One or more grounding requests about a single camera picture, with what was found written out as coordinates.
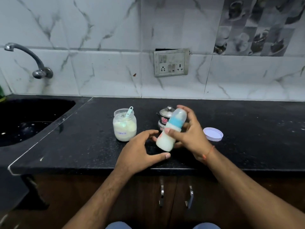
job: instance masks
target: sink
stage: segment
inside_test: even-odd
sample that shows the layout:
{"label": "sink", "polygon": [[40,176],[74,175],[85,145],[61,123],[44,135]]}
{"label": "sink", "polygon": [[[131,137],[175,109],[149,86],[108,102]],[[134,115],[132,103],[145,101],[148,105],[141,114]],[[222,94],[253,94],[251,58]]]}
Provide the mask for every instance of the sink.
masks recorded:
{"label": "sink", "polygon": [[75,105],[72,100],[21,99],[0,103],[0,147],[35,136]]}

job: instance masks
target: backsplash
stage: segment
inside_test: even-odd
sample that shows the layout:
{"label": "backsplash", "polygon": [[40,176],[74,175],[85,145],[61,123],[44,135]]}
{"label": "backsplash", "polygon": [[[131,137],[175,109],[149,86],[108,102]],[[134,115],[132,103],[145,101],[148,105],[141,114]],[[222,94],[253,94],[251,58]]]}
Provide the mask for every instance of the backsplash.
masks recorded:
{"label": "backsplash", "polygon": [[[7,95],[305,100],[305,0],[1,3],[1,46],[54,72],[35,79],[32,57],[2,49]],[[190,48],[189,74],[154,77],[156,48]]]}

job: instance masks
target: metal handle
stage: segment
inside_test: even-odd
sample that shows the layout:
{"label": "metal handle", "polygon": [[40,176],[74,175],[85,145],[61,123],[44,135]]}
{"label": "metal handle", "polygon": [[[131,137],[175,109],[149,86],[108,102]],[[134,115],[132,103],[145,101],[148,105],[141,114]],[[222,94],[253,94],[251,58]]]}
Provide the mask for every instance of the metal handle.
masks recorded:
{"label": "metal handle", "polygon": [[163,184],[163,178],[160,178],[160,184],[161,184],[161,197],[159,200],[159,206],[163,207],[164,204],[164,184]]}
{"label": "metal handle", "polygon": [[187,207],[188,209],[191,208],[191,206],[192,206],[193,198],[194,198],[193,187],[190,186],[190,200],[189,200],[189,201],[185,201],[185,205],[186,205],[186,207]]}

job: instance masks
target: black granite countertop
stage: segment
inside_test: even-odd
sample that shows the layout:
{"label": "black granite countertop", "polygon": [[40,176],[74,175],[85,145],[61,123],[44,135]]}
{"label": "black granite countertop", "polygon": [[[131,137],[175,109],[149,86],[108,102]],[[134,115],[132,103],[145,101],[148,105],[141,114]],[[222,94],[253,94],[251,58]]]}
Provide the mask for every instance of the black granite countertop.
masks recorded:
{"label": "black granite countertop", "polygon": [[[157,129],[156,112],[177,104],[192,108],[203,127],[215,127],[223,132],[222,141],[214,145],[242,170],[305,173],[304,102],[49,98],[73,99],[77,104],[33,138],[0,148],[0,165],[10,165],[13,174],[106,175],[113,170],[126,144],[114,136],[114,111],[133,106],[139,133]],[[147,142],[146,148],[149,154],[162,152],[153,142]],[[205,170],[192,154],[179,149],[172,150],[170,159],[142,174],[198,175]]]}

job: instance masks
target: faucet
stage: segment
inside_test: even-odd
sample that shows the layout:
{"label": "faucet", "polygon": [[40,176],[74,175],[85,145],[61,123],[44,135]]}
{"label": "faucet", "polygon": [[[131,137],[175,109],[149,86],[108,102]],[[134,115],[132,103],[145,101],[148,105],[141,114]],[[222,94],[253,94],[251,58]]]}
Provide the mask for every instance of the faucet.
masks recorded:
{"label": "faucet", "polygon": [[53,77],[53,71],[50,68],[45,67],[43,65],[43,62],[40,60],[40,58],[38,58],[38,56],[36,54],[34,54],[32,51],[30,51],[28,48],[26,48],[20,44],[17,44],[17,43],[12,43],[12,42],[7,43],[4,46],[4,49],[6,51],[14,51],[14,48],[24,51],[25,53],[32,56],[33,59],[35,59],[39,69],[36,71],[33,71],[32,75],[34,76],[34,78],[41,79],[43,77],[46,77],[46,78],[50,79]]}

